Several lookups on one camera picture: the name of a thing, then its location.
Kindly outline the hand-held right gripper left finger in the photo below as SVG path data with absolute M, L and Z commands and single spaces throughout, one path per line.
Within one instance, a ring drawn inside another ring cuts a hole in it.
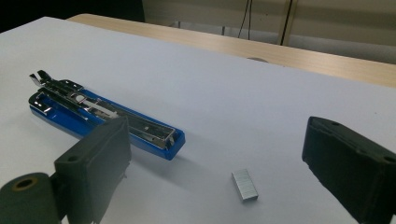
M 102 220 L 132 158 L 127 118 L 92 130 L 54 162 L 56 202 L 70 224 Z

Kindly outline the blue stapler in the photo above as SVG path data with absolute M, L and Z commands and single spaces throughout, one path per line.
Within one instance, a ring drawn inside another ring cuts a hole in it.
M 88 91 L 74 81 L 54 79 L 43 70 L 30 75 L 30 79 L 38 87 L 29 98 L 32 112 L 73 135 L 85 136 L 110 119 L 125 117 L 131 144 L 158 157 L 172 160 L 186 142 L 180 129 Z

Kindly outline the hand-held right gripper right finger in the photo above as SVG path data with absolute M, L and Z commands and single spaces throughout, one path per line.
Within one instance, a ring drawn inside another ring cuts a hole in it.
M 359 224 L 396 215 L 396 154 L 348 127 L 308 119 L 302 160 Z

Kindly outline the black curtain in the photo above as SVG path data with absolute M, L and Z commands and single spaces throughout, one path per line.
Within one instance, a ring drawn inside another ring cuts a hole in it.
M 84 13 L 145 21 L 142 0 L 0 0 L 0 33 L 42 17 L 64 20 Z

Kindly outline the white table cover sheet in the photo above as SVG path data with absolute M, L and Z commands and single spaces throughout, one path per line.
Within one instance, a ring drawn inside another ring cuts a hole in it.
M 0 187 L 76 143 L 29 108 L 40 70 L 186 136 L 170 161 L 133 150 L 102 224 L 356 224 L 302 160 L 308 119 L 396 152 L 395 89 L 42 18 L 0 34 Z M 257 200 L 238 195 L 242 169 Z

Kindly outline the silver staple strip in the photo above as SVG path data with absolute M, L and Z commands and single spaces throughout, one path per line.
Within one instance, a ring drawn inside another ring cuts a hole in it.
M 232 179 L 242 202 L 258 199 L 258 191 L 247 169 L 232 172 Z

